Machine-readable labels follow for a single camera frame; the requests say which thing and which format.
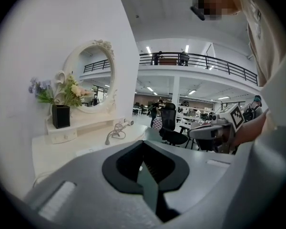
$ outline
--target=person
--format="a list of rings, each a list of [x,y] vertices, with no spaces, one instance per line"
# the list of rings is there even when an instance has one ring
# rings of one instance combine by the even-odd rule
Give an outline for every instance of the person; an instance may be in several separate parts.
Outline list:
[[[148,108],[147,116],[149,116],[149,114],[151,113],[151,111],[153,109],[153,104],[154,104],[154,101],[152,102],[152,104]]]
[[[157,117],[157,114],[160,115],[159,104],[163,104],[163,101],[161,99],[157,103],[153,104],[151,128],[153,127],[153,121]]]
[[[185,51],[180,54],[180,62],[179,65],[188,66],[187,63],[189,62],[189,56]]]
[[[159,58],[162,54],[162,51],[159,51],[153,55],[153,64],[158,65]]]
[[[255,58],[259,86],[272,79],[286,54],[286,32],[265,0],[193,0],[191,10],[203,21],[242,11],[248,22],[249,46]],[[254,141],[261,133],[275,127],[272,113],[267,109],[242,125],[231,146]]]
[[[245,106],[243,116],[246,122],[259,117],[263,113],[261,105],[262,98],[260,95],[256,95],[253,102]]]
[[[186,116],[195,116],[196,115],[196,111],[194,109],[190,109],[187,113]]]
[[[200,110],[199,109],[197,109],[197,111],[196,111],[196,115],[200,118],[200,114],[201,114],[201,112],[200,112]]]
[[[97,94],[94,94],[94,98],[92,99],[92,105],[96,106],[100,103],[99,98],[97,97]]]

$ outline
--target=flower arrangement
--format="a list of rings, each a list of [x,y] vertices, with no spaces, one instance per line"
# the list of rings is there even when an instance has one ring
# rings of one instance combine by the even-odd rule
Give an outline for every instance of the flower arrangement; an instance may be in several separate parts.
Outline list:
[[[51,81],[38,81],[37,78],[31,79],[31,86],[29,92],[35,93],[36,98],[40,103],[49,103],[55,105],[53,89]],[[91,91],[85,90],[79,86],[78,82],[70,75],[65,82],[61,85],[61,94],[64,96],[64,105],[66,106],[81,106],[82,98],[92,94]]]

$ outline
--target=artificial flower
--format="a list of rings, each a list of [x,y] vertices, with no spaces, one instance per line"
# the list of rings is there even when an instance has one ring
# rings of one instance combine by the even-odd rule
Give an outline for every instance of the artificial flower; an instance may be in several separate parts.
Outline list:
[[[37,78],[36,77],[32,77],[30,82],[32,83],[32,86],[34,86],[36,84],[36,82],[37,82]]]
[[[82,90],[79,86],[77,85],[72,85],[71,86],[71,91],[77,96],[77,97],[80,97],[82,95]]]
[[[51,81],[50,80],[43,81],[40,85],[40,88],[43,90],[49,89],[50,87],[51,87]]]
[[[33,91],[34,91],[34,88],[33,88],[33,86],[29,86],[29,93],[33,93]]]
[[[82,87],[81,87],[81,95],[82,95],[82,96],[86,95],[86,90],[83,89]]]
[[[42,92],[42,88],[40,87],[41,83],[36,82],[35,84],[35,97],[38,97],[38,95]]]

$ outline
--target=mesh chair back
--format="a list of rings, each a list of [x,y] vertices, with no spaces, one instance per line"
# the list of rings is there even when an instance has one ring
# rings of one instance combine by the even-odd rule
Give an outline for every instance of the mesh chair back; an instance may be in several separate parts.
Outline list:
[[[176,126],[175,105],[171,103],[166,104],[166,106],[164,108],[161,108],[160,111],[161,111],[161,118],[162,118],[162,127],[173,131]]]

